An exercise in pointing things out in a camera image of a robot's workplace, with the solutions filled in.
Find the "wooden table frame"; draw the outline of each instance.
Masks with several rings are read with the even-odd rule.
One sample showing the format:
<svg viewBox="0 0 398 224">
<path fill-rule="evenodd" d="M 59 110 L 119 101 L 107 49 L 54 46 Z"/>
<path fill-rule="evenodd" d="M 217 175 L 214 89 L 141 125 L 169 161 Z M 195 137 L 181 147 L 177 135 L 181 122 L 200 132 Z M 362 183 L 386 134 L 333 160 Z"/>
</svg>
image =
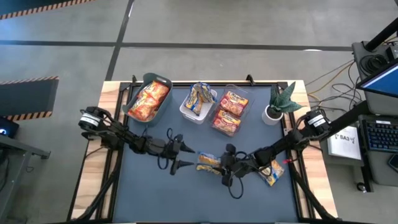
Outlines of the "wooden table frame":
<svg viewBox="0 0 398 224">
<path fill-rule="evenodd" d="M 173 81 L 176 85 L 181 83 L 196 83 L 199 81 Z M 239 80 L 226 80 L 226 81 L 202 81 L 202 82 L 210 82 L 210 83 L 247 83 L 250 85 L 250 81 L 239 81 Z M 310 110 L 310 105 L 307 98 L 307 92 L 305 90 L 305 85 L 302 80 L 261 80 L 256 81 L 258 84 L 276 84 L 280 86 L 287 86 L 287 84 L 291 84 L 292 82 L 296 82 L 295 91 L 291 97 L 293 101 L 305 106 L 302 109 L 296 111 L 294 114 L 285 115 L 284 123 L 285 127 L 288 131 L 292 127 L 292 121 L 294 123 L 294 119 L 299 118 L 307 111 Z M 120 111 L 121 104 L 126 104 L 127 94 L 122 94 L 119 101 L 121 103 L 118 105 L 116 102 L 118 100 L 119 93 L 124 93 L 127 91 L 122 91 L 123 88 L 127 88 L 130 82 L 104 82 L 103 89 L 101 92 L 101 97 L 99 99 L 98 106 L 100 108 L 104 108 L 111 112 L 114 116 L 116 111 Z M 125 115 L 122 111 L 119 112 L 119 120 L 122 121 Z M 88 143 L 88 147 L 86 153 L 90 153 L 95 149 L 99 148 L 100 140 L 90 141 Z M 318 142 L 312 142 L 312 145 L 319 146 Z M 109 173 L 114 168 L 117 155 L 117 151 L 107 151 L 106 149 L 100 150 L 95 154 L 91 155 L 85 161 L 83 161 L 80 176 L 76 185 L 75 195 L 72 200 L 72 204 L 70 207 L 70 212 L 68 215 L 68 219 L 77 218 L 80 216 L 85 209 L 90 205 L 91 201 L 95 198 L 101 187 L 101 180 L 103 177 L 109 175 Z M 301 172 L 302 177 L 307 181 L 311 191 L 316 196 L 316 198 L 320 201 L 320 203 L 326 208 L 326 210 L 337 217 L 337 212 L 335 208 L 335 203 L 333 200 L 333 196 L 331 193 L 328 176 L 326 173 L 325 164 L 323 162 L 322 152 L 317 149 L 308 147 L 303 152 L 303 163 L 295 162 L 296 169 L 300 172 L 304 170 L 305 172 Z M 108 166 L 108 171 L 104 171 L 104 167 Z M 308 200 L 305 198 L 301 188 L 295 183 L 295 187 L 298 192 L 298 207 L 302 217 L 317 217 L 319 218 L 318 213 L 313 213 L 313 209 L 308 206 Z M 105 196 L 104 199 L 104 207 L 102 216 L 107 217 L 109 211 L 110 204 L 110 195 L 111 192 L 114 192 L 114 188 L 111 187 Z M 96 216 L 92 218 L 101 218 L 100 213 L 97 213 Z"/>
</svg>

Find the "white plastic container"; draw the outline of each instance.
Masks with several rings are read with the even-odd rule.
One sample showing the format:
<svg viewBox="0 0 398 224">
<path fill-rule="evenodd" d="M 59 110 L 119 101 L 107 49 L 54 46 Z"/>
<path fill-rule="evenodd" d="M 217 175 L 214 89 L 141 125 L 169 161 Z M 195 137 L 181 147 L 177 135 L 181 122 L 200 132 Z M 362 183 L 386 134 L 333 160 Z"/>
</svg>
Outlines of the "white plastic container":
<svg viewBox="0 0 398 224">
<path fill-rule="evenodd" d="M 214 96 L 214 98 L 217 97 L 217 92 L 215 90 L 211 90 L 211 94 Z M 211 107 L 215 103 L 203 103 L 201 106 L 200 114 L 199 114 L 199 116 L 197 116 L 192 110 L 190 110 L 184 106 L 188 97 L 189 97 L 189 94 L 187 95 L 187 97 L 185 97 L 185 100 L 182 102 L 182 104 L 180 106 L 180 112 L 182 113 L 182 116 L 196 124 L 202 124 L 206 120 L 207 114 L 210 112 Z"/>
</svg>

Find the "white flower pot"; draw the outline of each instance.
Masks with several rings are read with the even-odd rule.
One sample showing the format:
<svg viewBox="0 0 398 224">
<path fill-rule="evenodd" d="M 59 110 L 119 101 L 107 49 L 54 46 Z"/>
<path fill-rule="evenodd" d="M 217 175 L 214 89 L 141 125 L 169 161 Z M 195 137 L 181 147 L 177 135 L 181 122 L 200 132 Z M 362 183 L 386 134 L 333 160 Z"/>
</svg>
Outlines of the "white flower pot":
<svg viewBox="0 0 398 224">
<path fill-rule="evenodd" d="M 277 119 L 271 118 L 271 117 L 268 116 L 268 114 L 267 114 L 267 109 L 268 109 L 268 107 L 269 107 L 269 105 L 266 107 L 266 109 L 265 109 L 265 110 L 262 112 L 262 114 L 261 114 L 262 121 L 263 121 L 265 124 L 268 124 L 268 125 L 275 125 L 275 124 L 277 124 L 277 123 L 279 122 L 279 120 L 282 119 L 282 117 L 284 116 L 284 114 L 283 114 L 283 113 L 280 114 L 280 117 L 277 118 Z"/>
</svg>

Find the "gray floor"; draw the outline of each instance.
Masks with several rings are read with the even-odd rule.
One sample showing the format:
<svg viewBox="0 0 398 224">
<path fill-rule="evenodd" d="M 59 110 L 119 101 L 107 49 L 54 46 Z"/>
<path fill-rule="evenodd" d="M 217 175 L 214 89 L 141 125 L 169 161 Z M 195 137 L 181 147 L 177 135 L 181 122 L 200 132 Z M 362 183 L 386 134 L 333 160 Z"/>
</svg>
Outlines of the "gray floor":
<svg viewBox="0 0 398 224">
<path fill-rule="evenodd" d="M 128 0 L 97 0 L 0 21 L 0 40 L 114 42 Z M 367 40 L 397 16 L 393 0 L 136 0 L 125 42 L 350 46 Z M 51 150 L 34 160 L 24 177 L 12 216 L 28 223 L 66 219 L 86 141 L 77 126 L 79 109 L 98 103 L 113 47 L 0 45 L 0 81 L 59 75 L 51 118 L 20 122 L 18 138 Z M 122 48 L 113 80 L 146 72 L 172 80 L 258 80 L 306 82 L 352 59 L 351 52 Z M 358 76 L 356 67 L 351 70 Z M 307 87 L 313 91 L 322 78 Z M 350 83 L 347 72 L 333 83 Z M 320 98 L 335 95 L 329 86 Z M 348 100 L 325 106 L 348 109 Z M 341 115 L 329 111 L 331 119 Z M 327 165 L 339 216 L 345 220 L 395 223 L 398 188 L 375 186 L 358 192 L 351 168 Z"/>
</svg>

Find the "computer monitor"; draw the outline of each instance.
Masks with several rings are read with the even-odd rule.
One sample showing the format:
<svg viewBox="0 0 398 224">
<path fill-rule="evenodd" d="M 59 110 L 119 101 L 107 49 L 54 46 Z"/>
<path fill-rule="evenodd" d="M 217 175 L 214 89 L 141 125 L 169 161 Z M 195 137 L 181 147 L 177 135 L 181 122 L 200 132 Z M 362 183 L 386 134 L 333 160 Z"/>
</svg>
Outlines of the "computer monitor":
<svg viewBox="0 0 398 224">
<path fill-rule="evenodd" d="M 362 80 L 356 88 L 398 98 L 398 59 Z"/>
</svg>

